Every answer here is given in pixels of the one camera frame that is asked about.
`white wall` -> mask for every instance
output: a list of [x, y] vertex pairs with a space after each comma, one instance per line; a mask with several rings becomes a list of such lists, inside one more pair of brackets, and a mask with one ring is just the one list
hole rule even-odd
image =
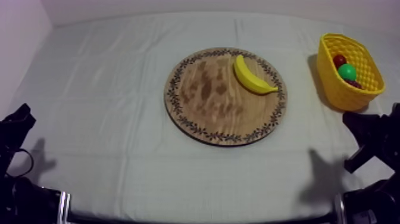
[[40, 0], [0, 0], [0, 119], [51, 29]]
[[55, 25], [120, 15], [240, 11], [293, 15], [400, 34], [400, 0], [43, 0]]

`plastic basket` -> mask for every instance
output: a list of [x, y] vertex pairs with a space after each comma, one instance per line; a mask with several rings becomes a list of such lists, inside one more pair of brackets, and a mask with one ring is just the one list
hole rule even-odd
[[[342, 54], [355, 67], [356, 81], [362, 89], [345, 82], [336, 70], [333, 57]], [[326, 97], [341, 110], [359, 110], [385, 90], [385, 83], [370, 53], [357, 41], [340, 34], [327, 33], [321, 37], [317, 69]]]

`round wooden tray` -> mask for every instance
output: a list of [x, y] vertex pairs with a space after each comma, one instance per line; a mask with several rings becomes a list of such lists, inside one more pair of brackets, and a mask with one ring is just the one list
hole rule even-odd
[[[278, 92], [256, 95], [237, 80], [233, 63], [242, 54], [250, 71]], [[236, 48], [210, 48], [182, 60], [171, 72], [164, 101], [172, 121], [189, 136], [219, 146], [246, 145], [281, 121], [287, 92], [266, 60]]]

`toy banana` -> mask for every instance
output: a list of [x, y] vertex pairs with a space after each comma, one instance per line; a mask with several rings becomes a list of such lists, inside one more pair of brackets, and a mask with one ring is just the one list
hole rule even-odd
[[233, 65], [237, 79], [243, 84], [244, 87], [257, 94], [267, 94], [269, 92], [278, 91], [278, 87], [270, 86], [266, 81], [254, 75], [245, 63], [243, 55], [236, 57]]

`green ball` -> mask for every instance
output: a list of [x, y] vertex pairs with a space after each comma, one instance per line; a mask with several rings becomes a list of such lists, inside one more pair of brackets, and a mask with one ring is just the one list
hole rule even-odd
[[351, 64], [342, 64], [337, 72], [339, 72], [339, 75], [343, 79], [355, 81], [355, 78], [357, 77], [357, 74], [355, 73], [355, 68]]

